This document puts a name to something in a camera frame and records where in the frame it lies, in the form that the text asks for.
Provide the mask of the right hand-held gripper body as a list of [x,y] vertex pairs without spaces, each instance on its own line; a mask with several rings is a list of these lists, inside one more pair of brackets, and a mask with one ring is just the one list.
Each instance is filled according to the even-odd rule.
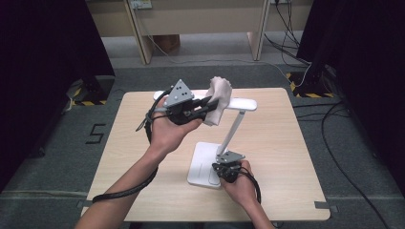
[[241,160],[244,158],[244,155],[231,151],[223,153],[221,156],[217,157],[217,163],[222,165],[222,168],[219,171],[224,173],[223,179],[226,182],[233,183],[237,179],[238,174],[242,169]]

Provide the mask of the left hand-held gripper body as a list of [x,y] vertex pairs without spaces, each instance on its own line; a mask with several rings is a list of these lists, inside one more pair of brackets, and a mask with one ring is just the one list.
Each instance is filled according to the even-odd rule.
[[194,119],[204,120],[204,116],[196,114],[198,107],[193,107],[194,99],[196,99],[194,94],[180,79],[163,102],[168,118],[177,125],[186,124]]

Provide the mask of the white desk lamp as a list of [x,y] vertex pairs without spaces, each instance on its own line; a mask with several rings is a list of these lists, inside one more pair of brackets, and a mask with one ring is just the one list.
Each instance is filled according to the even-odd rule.
[[220,179],[215,175],[212,163],[217,163],[217,157],[228,152],[228,144],[238,130],[246,112],[254,112],[257,109],[257,102],[247,98],[230,98],[227,106],[229,110],[238,112],[228,134],[222,144],[198,142],[192,156],[187,181],[191,185],[207,188],[219,188]]

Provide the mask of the beige cloth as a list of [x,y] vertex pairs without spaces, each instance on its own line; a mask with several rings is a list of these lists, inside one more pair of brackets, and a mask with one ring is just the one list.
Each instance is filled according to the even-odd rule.
[[214,76],[210,80],[210,88],[205,95],[211,97],[210,102],[217,100],[218,105],[214,111],[211,111],[206,115],[205,121],[203,122],[205,125],[218,126],[220,124],[224,109],[230,102],[231,94],[232,87],[227,79],[220,76]]

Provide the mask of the person's right hand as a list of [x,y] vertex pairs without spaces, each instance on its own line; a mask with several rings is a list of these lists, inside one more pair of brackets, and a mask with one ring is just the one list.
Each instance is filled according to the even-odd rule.
[[244,209],[258,205],[254,184],[246,175],[238,175],[233,183],[221,178],[221,184],[231,199]]

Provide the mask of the person's left hand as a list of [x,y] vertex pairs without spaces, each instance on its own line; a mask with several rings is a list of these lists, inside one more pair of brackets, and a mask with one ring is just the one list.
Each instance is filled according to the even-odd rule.
[[203,123],[201,119],[195,119],[182,125],[173,123],[161,111],[164,101],[165,99],[162,99],[158,103],[158,110],[153,112],[152,141],[147,150],[148,155],[166,157],[181,145],[181,142],[189,133],[196,130]]

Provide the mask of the brown cardboard box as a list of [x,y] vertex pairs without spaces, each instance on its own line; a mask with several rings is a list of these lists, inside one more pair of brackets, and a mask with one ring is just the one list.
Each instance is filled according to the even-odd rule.
[[172,52],[181,45],[178,34],[154,35],[153,39],[164,52]]

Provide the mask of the beige wooden desk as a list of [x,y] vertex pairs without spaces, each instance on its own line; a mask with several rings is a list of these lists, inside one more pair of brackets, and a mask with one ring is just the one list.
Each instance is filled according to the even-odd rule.
[[129,0],[85,0],[103,37],[133,36],[140,61],[151,62],[154,35],[244,32],[252,59],[261,58],[267,31],[286,23],[301,31],[313,0],[151,0],[150,10],[134,10]]

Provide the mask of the black stand striped base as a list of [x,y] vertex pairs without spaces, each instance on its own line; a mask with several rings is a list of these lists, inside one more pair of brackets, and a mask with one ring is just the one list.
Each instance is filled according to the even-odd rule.
[[333,48],[335,2],[313,0],[297,56],[309,62],[304,72],[290,74],[295,96],[324,96],[329,92],[321,78]]
[[94,82],[77,80],[67,91],[70,106],[105,105],[115,83],[113,75],[96,75]]

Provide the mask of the white power strip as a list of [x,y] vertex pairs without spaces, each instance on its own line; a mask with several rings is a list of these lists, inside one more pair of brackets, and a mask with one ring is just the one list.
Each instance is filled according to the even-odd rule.
[[150,10],[153,8],[151,0],[129,0],[134,10]]

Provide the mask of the dark curtain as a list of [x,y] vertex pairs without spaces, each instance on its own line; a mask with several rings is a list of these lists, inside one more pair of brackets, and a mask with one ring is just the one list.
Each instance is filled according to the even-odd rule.
[[113,73],[86,0],[0,0],[0,192],[70,86]]
[[350,108],[405,197],[405,0],[313,0],[298,56],[336,70]]

